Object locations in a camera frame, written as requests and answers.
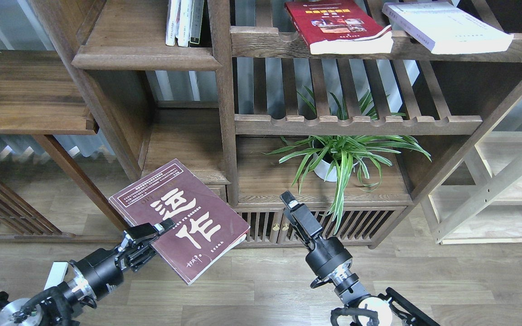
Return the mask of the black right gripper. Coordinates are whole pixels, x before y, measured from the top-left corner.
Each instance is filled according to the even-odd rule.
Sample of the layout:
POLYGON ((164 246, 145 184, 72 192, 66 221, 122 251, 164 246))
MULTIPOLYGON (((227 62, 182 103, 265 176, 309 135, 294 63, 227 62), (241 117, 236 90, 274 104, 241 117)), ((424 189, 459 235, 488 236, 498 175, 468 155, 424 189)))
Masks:
POLYGON ((317 276, 316 281, 331 281, 337 268, 348 269, 352 256, 336 237, 325 239, 323 227, 306 204, 300 203, 289 191, 280 196, 286 206, 284 216, 284 245, 306 245, 306 262, 317 276))

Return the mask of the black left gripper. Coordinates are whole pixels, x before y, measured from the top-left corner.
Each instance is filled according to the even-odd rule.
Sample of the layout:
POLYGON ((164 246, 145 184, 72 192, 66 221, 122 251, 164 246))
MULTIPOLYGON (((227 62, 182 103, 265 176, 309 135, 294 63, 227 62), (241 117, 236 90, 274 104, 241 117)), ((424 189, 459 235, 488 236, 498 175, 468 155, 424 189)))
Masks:
POLYGON ((174 225, 170 218, 135 225, 123 232, 123 243, 114 249, 100 248, 79 261, 71 260, 75 276, 68 282, 68 300, 96 302, 112 293, 124 282, 125 271, 137 272, 157 254, 152 243, 174 225))

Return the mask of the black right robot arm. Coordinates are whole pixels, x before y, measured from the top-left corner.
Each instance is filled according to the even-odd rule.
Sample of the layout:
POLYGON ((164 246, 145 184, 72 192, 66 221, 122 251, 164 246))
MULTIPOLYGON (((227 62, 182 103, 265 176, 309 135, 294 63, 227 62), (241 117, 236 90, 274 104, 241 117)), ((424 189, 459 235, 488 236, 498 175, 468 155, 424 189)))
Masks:
POLYGON ((335 285, 335 293, 344 306, 331 311, 331 324, 338 325, 339 316, 352 317, 352 326, 389 326, 393 317, 404 326, 437 326, 438 323, 392 288, 377 296, 371 295, 350 271, 352 255, 336 237, 323 237, 323 227, 306 204, 289 192, 281 194, 286 208, 284 215, 306 246, 306 263, 316 275, 311 288, 326 283, 335 285))

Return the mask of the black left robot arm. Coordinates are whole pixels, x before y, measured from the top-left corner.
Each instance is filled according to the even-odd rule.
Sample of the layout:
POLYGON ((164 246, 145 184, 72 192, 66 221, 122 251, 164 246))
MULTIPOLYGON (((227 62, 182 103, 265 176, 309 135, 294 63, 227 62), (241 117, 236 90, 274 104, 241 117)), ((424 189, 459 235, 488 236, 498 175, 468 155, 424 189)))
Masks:
POLYGON ((174 227, 172 219, 155 225, 135 225, 111 250, 97 249, 79 261, 70 261, 74 278, 49 287, 31 298, 10 302, 0 292, 0 326, 78 326, 83 306, 97 302, 124 282, 124 271, 137 272, 155 255, 152 244, 174 227))

